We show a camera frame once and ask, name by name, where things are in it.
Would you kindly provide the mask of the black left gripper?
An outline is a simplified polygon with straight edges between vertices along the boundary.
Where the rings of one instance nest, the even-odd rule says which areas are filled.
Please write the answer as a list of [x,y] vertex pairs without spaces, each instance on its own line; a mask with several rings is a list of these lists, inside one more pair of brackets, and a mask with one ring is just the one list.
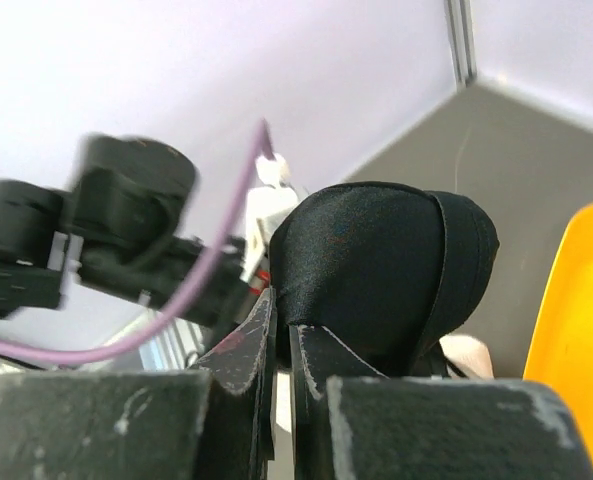
[[194,164],[164,143],[101,134],[86,140],[68,191],[0,179],[0,319],[60,306],[57,235],[81,240],[83,286],[131,302],[147,293],[163,307],[203,251],[175,234],[197,181]]

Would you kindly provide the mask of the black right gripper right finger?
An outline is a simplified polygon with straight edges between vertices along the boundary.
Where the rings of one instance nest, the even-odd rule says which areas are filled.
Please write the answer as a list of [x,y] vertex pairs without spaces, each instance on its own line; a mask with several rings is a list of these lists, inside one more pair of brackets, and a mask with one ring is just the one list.
[[571,413],[519,380],[386,378],[329,331],[289,331],[299,479],[593,479]]

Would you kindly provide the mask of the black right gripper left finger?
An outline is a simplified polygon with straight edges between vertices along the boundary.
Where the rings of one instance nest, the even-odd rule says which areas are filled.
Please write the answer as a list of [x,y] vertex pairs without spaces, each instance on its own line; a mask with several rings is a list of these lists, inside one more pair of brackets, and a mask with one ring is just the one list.
[[263,479],[274,292],[186,370],[0,374],[0,479]]

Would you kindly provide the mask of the white mesh laundry bag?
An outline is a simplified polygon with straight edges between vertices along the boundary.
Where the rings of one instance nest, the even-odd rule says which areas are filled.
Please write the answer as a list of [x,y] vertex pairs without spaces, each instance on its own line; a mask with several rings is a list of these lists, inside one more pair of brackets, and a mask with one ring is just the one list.
[[493,379],[493,365],[487,345],[471,335],[450,334],[440,339],[446,358],[465,378]]

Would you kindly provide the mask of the black bra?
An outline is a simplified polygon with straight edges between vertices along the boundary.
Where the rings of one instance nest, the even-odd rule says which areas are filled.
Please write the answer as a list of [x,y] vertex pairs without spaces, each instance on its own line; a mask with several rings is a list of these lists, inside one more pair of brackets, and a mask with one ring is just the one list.
[[500,246],[470,198],[387,182],[303,200],[269,244],[280,320],[332,332],[387,376],[409,375],[480,303]]

